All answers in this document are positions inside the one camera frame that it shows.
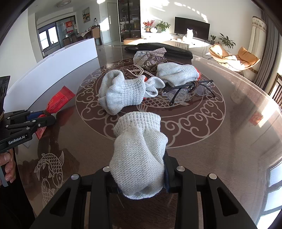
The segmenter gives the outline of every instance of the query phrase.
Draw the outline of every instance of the fingernail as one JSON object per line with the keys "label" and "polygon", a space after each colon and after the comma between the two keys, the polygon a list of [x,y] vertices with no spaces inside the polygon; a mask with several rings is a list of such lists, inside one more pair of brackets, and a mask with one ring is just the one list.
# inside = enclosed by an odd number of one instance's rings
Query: fingernail
{"label": "fingernail", "polygon": [[6,162],[8,162],[10,160],[10,158],[11,158],[11,155],[9,153],[6,153],[4,155],[4,159],[5,159]]}

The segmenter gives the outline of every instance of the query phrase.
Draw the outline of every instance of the gray curtain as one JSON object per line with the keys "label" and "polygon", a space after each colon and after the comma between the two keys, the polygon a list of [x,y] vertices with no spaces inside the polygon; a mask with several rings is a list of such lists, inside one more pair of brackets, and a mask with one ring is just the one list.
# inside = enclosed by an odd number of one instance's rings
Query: gray curtain
{"label": "gray curtain", "polygon": [[254,80],[254,83],[264,90],[269,81],[273,65],[275,63],[278,48],[279,32],[274,26],[272,20],[268,17],[265,12],[261,13],[261,17],[267,25],[267,35],[265,41],[265,49],[263,57],[261,59],[261,66]]}

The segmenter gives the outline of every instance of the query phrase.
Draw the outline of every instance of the finger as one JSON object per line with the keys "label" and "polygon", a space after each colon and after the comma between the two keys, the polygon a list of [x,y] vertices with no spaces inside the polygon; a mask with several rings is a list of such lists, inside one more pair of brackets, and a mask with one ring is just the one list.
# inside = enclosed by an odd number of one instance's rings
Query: finger
{"label": "finger", "polygon": [[12,169],[14,169],[16,166],[14,161],[9,161],[6,165],[5,165],[5,172],[9,173]]}
{"label": "finger", "polygon": [[10,179],[10,183],[13,183],[15,179],[16,179],[16,176]]}
{"label": "finger", "polygon": [[11,156],[11,161],[14,161],[14,150],[13,149],[9,149],[9,154]]}
{"label": "finger", "polygon": [[12,179],[15,179],[16,178],[16,170],[13,169],[11,172],[7,173],[6,176],[5,176],[5,180],[6,181],[10,181]]}
{"label": "finger", "polygon": [[9,153],[0,153],[0,166],[5,165],[11,159]]}

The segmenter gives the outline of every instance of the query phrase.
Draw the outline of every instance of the glass table top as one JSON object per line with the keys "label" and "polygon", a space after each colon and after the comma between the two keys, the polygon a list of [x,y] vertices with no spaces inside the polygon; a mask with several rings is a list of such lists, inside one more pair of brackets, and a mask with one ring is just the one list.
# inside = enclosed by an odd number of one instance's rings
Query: glass table top
{"label": "glass table top", "polygon": [[[17,150],[21,180],[38,215],[57,191],[58,184],[72,174],[95,173],[107,166],[114,149],[112,128],[130,111],[154,112],[161,116],[161,132],[169,139],[167,152],[195,174],[215,173],[230,189],[257,224],[266,229],[282,208],[282,152],[280,107],[253,83],[212,60],[194,56],[192,61],[169,58],[170,62],[192,64],[203,79],[214,80],[215,99],[204,97],[169,107],[161,95],[128,106],[109,116],[97,103],[97,94],[106,72],[133,64],[134,54],[124,46],[98,46],[98,58],[75,69],[50,87],[29,108],[43,110],[64,85],[76,96],[55,116],[40,140],[33,139]],[[54,160],[64,157],[58,169],[62,181],[50,178],[48,167],[40,167],[42,154]],[[110,196],[114,228],[173,228],[177,195],[163,189],[156,196],[130,200]],[[202,211],[199,210],[200,228]]]}

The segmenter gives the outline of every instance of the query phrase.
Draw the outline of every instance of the knit glove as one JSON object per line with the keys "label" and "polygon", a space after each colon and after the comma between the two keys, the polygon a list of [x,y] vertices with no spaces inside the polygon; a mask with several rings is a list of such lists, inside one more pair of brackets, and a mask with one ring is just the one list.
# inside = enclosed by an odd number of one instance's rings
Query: knit glove
{"label": "knit glove", "polygon": [[143,98],[156,97],[157,88],[163,88],[164,82],[151,77],[144,82],[145,76],[125,80],[119,70],[109,71],[103,78],[99,89],[98,102],[110,115],[116,115],[121,109],[129,105],[139,105]]}
{"label": "knit glove", "polygon": [[130,199],[149,198],[164,186],[164,151],[168,138],[160,132],[160,116],[130,112],[114,127],[116,140],[111,174]]}
{"label": "knit glove", "polygon": [[201,73],[190,64],[180,65],[169,62],[158,65],[157,77],[172,87],[198,80],[200,76]]}

